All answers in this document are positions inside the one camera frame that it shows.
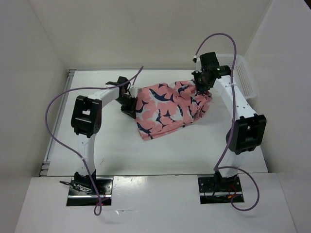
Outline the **pink shark print shorts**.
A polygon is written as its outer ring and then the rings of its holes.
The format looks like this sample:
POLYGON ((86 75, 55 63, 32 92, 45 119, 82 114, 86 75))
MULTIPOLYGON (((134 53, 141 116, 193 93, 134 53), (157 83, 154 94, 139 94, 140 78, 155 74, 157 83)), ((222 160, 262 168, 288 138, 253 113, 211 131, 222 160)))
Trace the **pink shark print shorts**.
POLYGON ((212 94, 200 94, 194 80, 143 87, 137 93, 138 132, 144 141, 173 133, 202 118, 211 102, 212 94))

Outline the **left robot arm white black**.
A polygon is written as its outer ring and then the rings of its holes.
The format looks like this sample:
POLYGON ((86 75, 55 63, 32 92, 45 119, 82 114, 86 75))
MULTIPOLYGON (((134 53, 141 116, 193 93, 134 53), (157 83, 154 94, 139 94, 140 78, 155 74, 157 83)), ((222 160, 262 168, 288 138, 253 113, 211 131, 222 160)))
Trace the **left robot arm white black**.
POLYGON ((120 76, 116 82, 107 82, 105 90, 76 98, 71 126, 77 135, 77 152, 81 162, 74 173, 74 184, 86 194, 95 192, 97 188, 94 145, 102 125, 103 107, 115 100, 121 105, 121 112, 136 118, 137 98, 131 95, 130 85, 126 77, 120 76))

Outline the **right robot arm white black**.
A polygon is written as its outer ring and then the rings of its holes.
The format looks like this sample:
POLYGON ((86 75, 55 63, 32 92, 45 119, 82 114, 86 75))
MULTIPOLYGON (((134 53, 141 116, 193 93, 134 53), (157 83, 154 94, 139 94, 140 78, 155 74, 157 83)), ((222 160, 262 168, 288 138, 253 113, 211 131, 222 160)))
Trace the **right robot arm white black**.
POLYGON ((225 151, 214 169, 213 185, 224 191, 237 177, 245 154, 261 145, 267 119, 248 104, 235 82, 233 68, 220 65, 214 52, 194 57, 193 61, 196 68, 192 75, 197 92, 215 90, 232 118, 225 151))

